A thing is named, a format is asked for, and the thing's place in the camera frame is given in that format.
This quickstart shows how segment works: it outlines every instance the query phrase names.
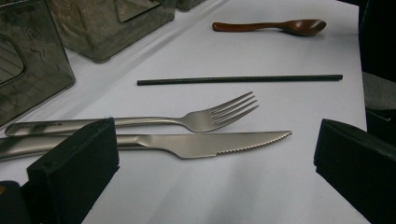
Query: spoon handle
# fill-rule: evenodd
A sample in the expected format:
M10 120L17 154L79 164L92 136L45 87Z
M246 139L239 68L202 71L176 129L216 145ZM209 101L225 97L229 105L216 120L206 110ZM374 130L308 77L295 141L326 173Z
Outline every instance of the spoon handle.
M250 32L264 28L282 28L279 22L261 22L250 24L230 24L222 22L213 22L212 28L219 32Z

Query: serrated knife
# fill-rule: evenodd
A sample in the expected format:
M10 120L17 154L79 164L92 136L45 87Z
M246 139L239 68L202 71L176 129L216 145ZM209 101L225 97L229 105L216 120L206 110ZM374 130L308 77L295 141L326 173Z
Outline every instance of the serrated knife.
M119 150L159 149L181 159L214 157L263 147L291 135L291 131L257 133L120 134ZM41 155L59 145L66 135L0 138L0 161Z

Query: metal container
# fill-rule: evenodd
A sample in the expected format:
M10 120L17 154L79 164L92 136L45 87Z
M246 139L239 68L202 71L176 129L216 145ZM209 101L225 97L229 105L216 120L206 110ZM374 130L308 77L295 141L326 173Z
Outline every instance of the metal container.
M0 0L0 127L75 83L44 0Z
M104 63L175 18L175 0L48 0L65 47Z

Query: serrated edge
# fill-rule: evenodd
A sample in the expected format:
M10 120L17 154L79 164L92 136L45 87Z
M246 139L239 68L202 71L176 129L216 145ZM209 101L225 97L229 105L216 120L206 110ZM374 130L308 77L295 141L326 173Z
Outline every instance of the serrated edge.
M268 145L272 145L273 143L279 142L279 141L281 141L281 140L287 138L287 137L290 136L290 135L292 135L292 132L290 132L290 133L285 133L283 136L278 137L278 138L275 139L275 140L272 140L272 141L269 141L269 142L266 142L266 143L263 143L263 144L259 144L259 145L257 145L257 146L253 146L253 147L241 147L241 148L234 149L234 150L225 150L225 151L218 152L216 155L217 155L217 156L220 156L220 155L225 155L225 154L231 154L231 153L249 151L249 150L252 150L252 149L255 149L255 148L258 148L258 147L265 147L265 146L268 146Z

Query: cutlery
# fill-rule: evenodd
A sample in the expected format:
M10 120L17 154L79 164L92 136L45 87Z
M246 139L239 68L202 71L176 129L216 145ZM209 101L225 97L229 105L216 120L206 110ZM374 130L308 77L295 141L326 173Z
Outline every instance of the cutlery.
M249 24L230 24L214 22L212 28L219 32L250 32L265 28L278 28L292 35L311 36L317 35L326 27L326 22L321 20L297 20L283 22L261 22Z
M164 150L181 159L214 157L263 147L291 135L291 131L257 133L120 134L119 150ZM0 138L0 161L41 155L59 145L66 135Z
M257 102L257 100L252 100L255 96L251 94L252 91L222 105L217 105L206 110L190 112L185 117L179 119L161 117L118 118L114 119L114 122L116 126L176 124L184 126L194 133L209 132L233 123L259 107L258 105L250 107ZM7 136L22 136L45 133L71 133L97 120L99 119L13 123L6 128L5 134Z
M339 81L343 75L309 75L309 76L278 76L278 77L191 77L137 80L138 86L225 83L225 82L287 82L287 81Z

